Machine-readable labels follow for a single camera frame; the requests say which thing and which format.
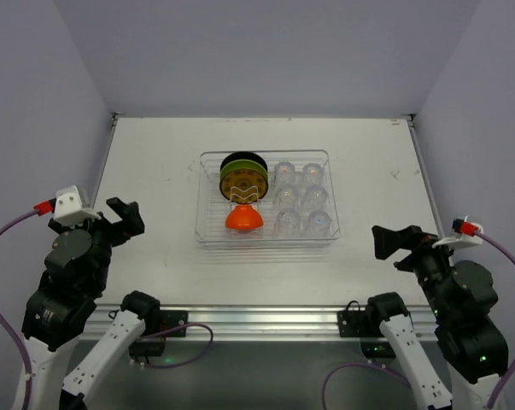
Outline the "orange plastic bowl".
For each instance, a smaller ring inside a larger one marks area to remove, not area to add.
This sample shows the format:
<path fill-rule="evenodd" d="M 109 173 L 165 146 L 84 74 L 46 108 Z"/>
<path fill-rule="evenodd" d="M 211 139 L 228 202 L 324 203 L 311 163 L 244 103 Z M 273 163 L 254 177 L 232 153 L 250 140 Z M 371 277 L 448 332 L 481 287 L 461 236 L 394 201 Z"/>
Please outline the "orange plastic bowl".
<path fill-rule="evenodd" d="M 260 213 L 251 204 L 238 204 L 225 219 L 225 227 L 235 231 L 252 231 L 264 225 Z"/>

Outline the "yellow patterned plate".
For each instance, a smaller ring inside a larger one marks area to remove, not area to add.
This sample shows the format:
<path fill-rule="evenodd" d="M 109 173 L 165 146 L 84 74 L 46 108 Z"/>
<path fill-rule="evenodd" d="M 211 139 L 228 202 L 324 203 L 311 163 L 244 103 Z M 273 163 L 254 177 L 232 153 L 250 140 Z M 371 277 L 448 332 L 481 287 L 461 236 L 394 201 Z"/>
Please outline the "yellow patterned plate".
<path fill-rule="evenodd" d="M 248 204 L 261 200 L 269 189 L 268 175 L 242 167 L 222 173 L 219 191 L 230 202 Z"/>

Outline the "lime green plate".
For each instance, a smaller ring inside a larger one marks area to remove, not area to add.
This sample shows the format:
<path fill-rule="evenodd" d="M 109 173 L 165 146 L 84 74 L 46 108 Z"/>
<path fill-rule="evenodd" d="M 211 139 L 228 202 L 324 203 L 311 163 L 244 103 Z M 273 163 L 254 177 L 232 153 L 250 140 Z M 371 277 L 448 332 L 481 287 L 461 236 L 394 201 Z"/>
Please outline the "lime green plate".
<path fill-rule="evenodd" d="M 224 165 L 220 170 L 220 177 L 224 178 L 226 175 L 233 173 L 235 171 L 249 170 L 256 172 L 262 176 L 267 176 L 268 171 L 265 167 L 263 167 L 260 163 L 256 161 L 251 161 L 247 159 L 230 161 L 226 165 Z"/>

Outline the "black plate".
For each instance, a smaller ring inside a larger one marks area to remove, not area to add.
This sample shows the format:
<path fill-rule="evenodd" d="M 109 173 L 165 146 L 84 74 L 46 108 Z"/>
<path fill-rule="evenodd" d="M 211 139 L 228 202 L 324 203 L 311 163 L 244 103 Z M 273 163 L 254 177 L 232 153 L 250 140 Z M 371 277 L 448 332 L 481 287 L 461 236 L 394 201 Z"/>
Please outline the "black plate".
<path fill-rule="evenodd" d="M 260 164 L 263 168 L 268 170 L 265 160 L 260 155 L 257 155 L 255 152 L 250 152 L 250 151 L 237 151 L 237 152 L 230 153 L 221 162 L 219 169 L 222 170 L 229 163 L 238 161 L 238 160 L 253 161 L 255 163 Z"/>

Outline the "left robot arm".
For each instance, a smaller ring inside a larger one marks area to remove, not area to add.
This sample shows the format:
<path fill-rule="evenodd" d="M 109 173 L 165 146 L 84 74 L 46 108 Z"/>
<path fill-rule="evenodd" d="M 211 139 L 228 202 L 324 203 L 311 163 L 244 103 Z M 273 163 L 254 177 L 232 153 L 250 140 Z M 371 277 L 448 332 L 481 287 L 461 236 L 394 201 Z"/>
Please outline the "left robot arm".
<path fill-rule="evenodd" d="M 50 219 L 57 236 L 44 259 L 38 289 L 26 303 L 22 322 L 23 367 L 15 403 L 24 409 L 85 409 L 115 360 L 160 322 L 160 303 L 134 290 L 120 304 L 113 324 L 72 373 L 67 366 L 106 288 L 113 249 L 142 235 L 145 224 L 137 202 L 111 197 L 119 216 L 76 206 L 77 223 Z"/>

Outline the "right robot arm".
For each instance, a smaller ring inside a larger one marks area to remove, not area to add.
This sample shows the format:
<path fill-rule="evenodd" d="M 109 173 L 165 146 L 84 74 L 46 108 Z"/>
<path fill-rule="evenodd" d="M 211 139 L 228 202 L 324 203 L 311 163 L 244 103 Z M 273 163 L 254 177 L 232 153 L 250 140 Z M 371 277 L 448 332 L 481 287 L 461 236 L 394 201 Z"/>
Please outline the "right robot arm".
<path fill-rule="evenodd" d="M 419 408 L 492 409 L 512 373 L 506 339 L 489 318 L 498 296 L 484 266 L 449 261 L 456 249 L 482 244 L 482 226 L 455 220 L 453 229 L 454 236 L 439 238 L 415 225 L 399 231 L 372 228 L 377 259 L 386 260 L 400 249 L 409 252 L 395 268 L 415 274 L 436 317 L 435 334 L 448 363 L 451 389 L 443 387 L 418 345 L 409 312 L 397 293 L 369 298 L 366 314 L 372 327 L 391 343 Z"/>

